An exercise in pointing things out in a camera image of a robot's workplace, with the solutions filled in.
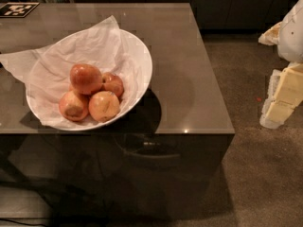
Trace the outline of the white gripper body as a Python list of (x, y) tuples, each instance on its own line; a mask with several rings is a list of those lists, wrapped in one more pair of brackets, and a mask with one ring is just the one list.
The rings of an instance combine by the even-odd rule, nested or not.
[(303, 62), (303, 0), (298, 0), (282, 20), (277, 51), (286, 61)]

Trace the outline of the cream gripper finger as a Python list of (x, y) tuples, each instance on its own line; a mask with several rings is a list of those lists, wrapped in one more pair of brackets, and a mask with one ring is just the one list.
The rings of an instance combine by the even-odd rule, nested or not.
[(277, 45), (279, 40), (280, 27), (281, 22), (276, 23), (274, 26), (260, 35), (258, 42), (265, 45)]
[(259, 123), (268, 129), (282, 126), (303, 101), (303, 63), (291, 62), (270, 76)]

